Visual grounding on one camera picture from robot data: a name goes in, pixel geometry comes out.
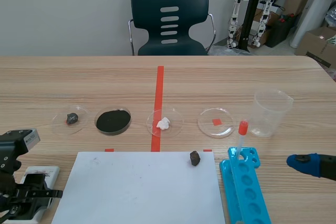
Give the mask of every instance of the glass petri dish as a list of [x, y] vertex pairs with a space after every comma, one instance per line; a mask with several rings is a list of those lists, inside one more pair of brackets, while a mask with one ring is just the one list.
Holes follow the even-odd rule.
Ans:
[[94, 120], [101, 133], [116, 136], [131, 125], [131, 112], [123, 106], [109, 106], [99, 111]]
[[206, 109], [198, 116], [197, 123], [203, 133], [215, 138], [229, 136], [235, 129], [234, 119], [221, 108]]
[[[67, 116], [70, 113], [78, 115], [78, 121], [67, 124]], [[57, 135], [72, 135], [84, 128], [89, 121], [89, 111], [83, 106], [70, 105], [62, 109], [51, 122], [52, 131]]]
[[[158, 122], [168, 118], [170, 121], [169, 128], [167, 130], [161, 130], [157, 128]], [[179, 134], [183, 126], [183, 118], [174, 108], [163, 108], [161, 110], [153, 111], [147, 118], [147, 130], [154, 136], [159, 137], [173, 137]]]

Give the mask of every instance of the small black rock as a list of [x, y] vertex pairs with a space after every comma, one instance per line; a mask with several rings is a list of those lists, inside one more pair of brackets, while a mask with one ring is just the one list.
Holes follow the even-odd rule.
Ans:
[[67, 124], [74, 124], [78, 121], [78, 115], [76, 113], [68, 114]]
[[199, 164], [199, 162], [201, 161], [201, 158], [199, 157], [199, 154], [197, 153], [197, 151], [193, 151], [190, 153], [190, 160], [193, 166], [196, 166]]

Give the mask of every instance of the black pole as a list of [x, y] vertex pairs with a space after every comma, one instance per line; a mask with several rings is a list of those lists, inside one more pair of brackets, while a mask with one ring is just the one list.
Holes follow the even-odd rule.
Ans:
[[250, 0], [247, 5], [246, 15], [244, 18], [243, 28], [239, 39], [238, 48], [247, 51], [248, 36], [251, 31], [253, 19], [256, 13], [259, 0]]

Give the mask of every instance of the dark powder in dish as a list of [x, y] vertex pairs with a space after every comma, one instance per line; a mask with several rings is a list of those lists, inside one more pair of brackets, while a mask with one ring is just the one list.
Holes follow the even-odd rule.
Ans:
[[122, 130], [130, 122], [131, 115], [125, 110], [112, 110], [102, 113], [97, 119], [100, 131], [113, 133]]

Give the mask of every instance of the orange paper square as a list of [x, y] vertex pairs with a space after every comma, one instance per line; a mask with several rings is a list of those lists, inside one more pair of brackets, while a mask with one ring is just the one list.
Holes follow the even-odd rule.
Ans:
[[222, 125], [222, 121], [220, 119], [212, 119], [212, 123], [214, 126]]

